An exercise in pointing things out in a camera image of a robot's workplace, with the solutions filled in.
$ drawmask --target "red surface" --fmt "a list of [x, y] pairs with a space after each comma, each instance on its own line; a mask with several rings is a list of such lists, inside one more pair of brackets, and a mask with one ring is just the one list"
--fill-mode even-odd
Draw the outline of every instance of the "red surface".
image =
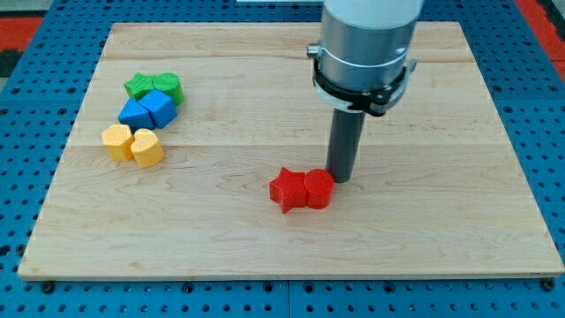
[[334, 177], [322, 169], [314, 169], [306, 173], [304, 186], [308, 192], [306, 205], [310, 208], [325, 208], [332, 201]]
[[304, 172], [293, 172], [282, 168], [279, 176], [269, 183], [271, 200], [281, 206], [283, 213], [287, 213], [292, 208], [306, 206], [307, 192], [304, 178]]
[[25, 51], [43, 18], [0, 18], [0, 51]]
[[545, 9], [536, 0], [516, 0], [516, 5], [538, 38], [544, 51], [554, 63], [561, 79], [565, 80], [565, 68], [563, 67], [565, 62], [565, 43], [557, 34], [554, 24], [547, 18]]

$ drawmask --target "wood grain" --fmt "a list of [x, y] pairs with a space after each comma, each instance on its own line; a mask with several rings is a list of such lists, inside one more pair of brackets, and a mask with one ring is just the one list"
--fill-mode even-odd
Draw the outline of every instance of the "wood grain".
[[[333, 203], [283, 215], [282, 166], [323, 166], [331, 109], [305, 47], [317, 24], [117, 24], [19, 273], [29, 280], [428, 279], [565, 269], [461, 28], [418, 24], [407, 95], [366, 121]], [[186, 101], [166, 157], [112, 161], [100, 132], [135, 72], [174, 71]]]

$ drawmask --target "blue block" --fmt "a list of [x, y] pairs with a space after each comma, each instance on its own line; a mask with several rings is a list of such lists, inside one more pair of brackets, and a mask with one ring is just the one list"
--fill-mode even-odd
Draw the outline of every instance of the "blue block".
[[120, 124], [129, 125], [133, 132], [140, 128], [154, 129], [155, 125], [149, 111], [130, 98], [117, 117]]
[[177, 116], [173, 100], [157, 89], [141, 98], [139, 104], [149, 111], [153, 123], [159, 128], [164, 128]]

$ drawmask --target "toy block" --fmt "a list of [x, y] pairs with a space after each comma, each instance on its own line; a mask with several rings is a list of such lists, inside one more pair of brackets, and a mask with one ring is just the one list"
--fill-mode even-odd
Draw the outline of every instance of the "toy block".
[[308, 192], [306, 205], [310, 208], [325, 208], [332, 200], [334, 177], [323, 169], [314, 169], [306, 173], [304, 186]]
[[164, 128], [177, 116], [173, 100], [157, 89], [141, 98], [139, 104], [149, 111], [154, 125], [159, 128]]
[[140, 128], [154, 129], [155, 125], [149, 111], [130, 98], [117, 117], [117, 120], [124, 125], [129, 125], [135, 132]]
[[133, 158], [132, 131], [128, 125], [113, 124], [102, 132], [102, 143], [112, 159], [128, 161]]
[[175, 106], [180, 105], [185, 99], [183, 88], [180, 86], [180, 79], [175, 73], [165, 72], [157, 75], [153, 79], [153, 87], [170, 96]]
[[132, 153], [141, 168], [151, 167], [165, 157], [161, 142], [152, 131], [141, 128], [133, 137], [135, 141], [132, 143]]
[[154, 78], [154, 75], [145, 75], [137, 72], [132, 79], [124, 83], [125, 91], [131, 98], [138, 101], [153, 90]]
[[304, 172], [293, 172], [282, 168], [279, 176], [269, 183], [271, 200], [281, 206], [283, 213], [287, 213], [292, 208], [306, 206], [307, 191], [304, 178]]

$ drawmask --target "blue pegboard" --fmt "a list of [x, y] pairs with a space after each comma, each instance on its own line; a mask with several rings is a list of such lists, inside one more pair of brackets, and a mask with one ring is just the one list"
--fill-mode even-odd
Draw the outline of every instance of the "blue pegboard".
[[[19, 279], [19, 255], [113, 22], [318, 21], [320, 12], [320, 4], [305, 3], [56, 0], [0, 95], [0, 316], [564, 316], [562, 277], [54, 285]], [[428, 0], [421, 19], [461, 23], [565, 256], [565, 87], [530, 28], [510, 0]]]

